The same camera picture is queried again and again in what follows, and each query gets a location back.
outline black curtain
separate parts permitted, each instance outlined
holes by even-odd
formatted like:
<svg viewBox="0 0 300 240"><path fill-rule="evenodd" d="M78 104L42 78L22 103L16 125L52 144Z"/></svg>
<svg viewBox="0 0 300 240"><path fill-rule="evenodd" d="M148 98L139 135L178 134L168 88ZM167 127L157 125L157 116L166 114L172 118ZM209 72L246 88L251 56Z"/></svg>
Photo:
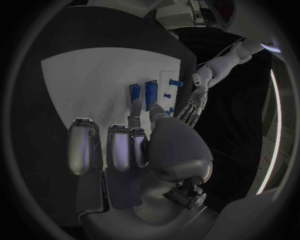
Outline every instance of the black curtain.
<svg viewBox="0 0 300 240"><path fill-rule="evenodd" d="M175 32L197 56L198 64L241 38L213 28L181 28ZM212 176L201 187L207 193L204 204L217 212L244 198L257 174L262 150L262 108L271 62L270 52L262 50L234 67L209 89L205 110L194 127L214 158Z"/></svg>

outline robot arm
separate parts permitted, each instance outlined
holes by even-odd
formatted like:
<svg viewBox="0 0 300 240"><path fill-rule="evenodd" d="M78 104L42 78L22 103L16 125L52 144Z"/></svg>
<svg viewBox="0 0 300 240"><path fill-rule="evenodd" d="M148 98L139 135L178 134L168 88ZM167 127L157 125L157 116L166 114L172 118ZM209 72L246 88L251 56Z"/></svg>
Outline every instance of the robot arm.
<svg viewBox="0 0 300 240"><path fill-rule="evenodd" d="M187 104L178 114L177 119L183 118L192 128L197 123L205 108L208 90L226 78L231 69L238 64L244 64L252 55L264 49L260 44L245 39L243 42L234 43L230 51L224 56L218 56L208 61L192 75L196 89L192 92Z"/></svg>

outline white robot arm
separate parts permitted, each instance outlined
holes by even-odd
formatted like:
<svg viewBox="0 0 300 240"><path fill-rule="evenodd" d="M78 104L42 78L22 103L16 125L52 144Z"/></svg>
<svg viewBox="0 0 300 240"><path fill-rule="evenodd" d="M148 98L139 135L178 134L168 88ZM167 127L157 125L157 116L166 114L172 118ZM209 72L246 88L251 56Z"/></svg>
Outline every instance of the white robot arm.
<svg viewBox="0 0 300 240"><path fill-rule="evenodd" d="M185 113L183 121L192 128L197 123L208 99L208 90L226 78L231 69L238 64L244 64L252 55L264 49L259 43L250 39L234 43L230 51L224 56L218 56L208 61L192 75L196 89L192 92L187 104L178 114L180 119Z"/></svg>

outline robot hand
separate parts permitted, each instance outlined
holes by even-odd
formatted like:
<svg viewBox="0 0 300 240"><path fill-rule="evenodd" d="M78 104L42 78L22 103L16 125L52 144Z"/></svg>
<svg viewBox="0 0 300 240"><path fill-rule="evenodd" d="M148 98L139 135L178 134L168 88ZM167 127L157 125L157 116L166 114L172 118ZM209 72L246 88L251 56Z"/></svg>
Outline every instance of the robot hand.
<svg viewBox="0 0 300 240"><path fill-rule="evenodd" d="M187 124L192 128L195 126L202 111L205 108L205 105L208 100L208 89L204 87L196 87L196 89L191 93L187 104L178 114L177 119L180 119L185 112L186 115L183 118L183 122L187 121Z"/></svg>

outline light strip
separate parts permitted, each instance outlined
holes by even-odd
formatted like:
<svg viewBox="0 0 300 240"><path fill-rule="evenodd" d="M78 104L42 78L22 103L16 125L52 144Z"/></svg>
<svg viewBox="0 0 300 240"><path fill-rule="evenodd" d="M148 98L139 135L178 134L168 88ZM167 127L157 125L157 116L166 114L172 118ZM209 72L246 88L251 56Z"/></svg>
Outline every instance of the light strip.
<svg viewBox="0 0 300 240"><path fill-rule="evenodd" d="M266 46L266 45L263 45L263 44L260 44L260 45L262 45L265 49L267 49L267 50L269 50L271 52L281 53L280 49L278 49L278 48Z"/></svg>
<svg viewBox="0 0 300 240"><path fill-rule="evenodd" d="M273 81L273 86L274 86L274 90L275 90L275 96L276 96L276 103L277 103L277 116L278 116L278 122L277 122L277 136L276 136L276 141L275 141L275 148L274 148L274 153L272 156L272 160L269 166L269 169L267 170L267 173L264 177L264 180L262 181L262 184L260 186L260 188L258 189L256 195L261 194L264 190L264 188L266 187L268 180L271 176L271 173L273 171L274 165L275 165L275 161L278 155L278 151L279 151L279 143L280 143L280 137L281 137L281 128L282 128L282 113L281 113L281 104L280 104L280 97L279 97L279 90L278 90L278 86L275 80L275 76L273 73L273 70L271 70L271 78Z"/></svg>

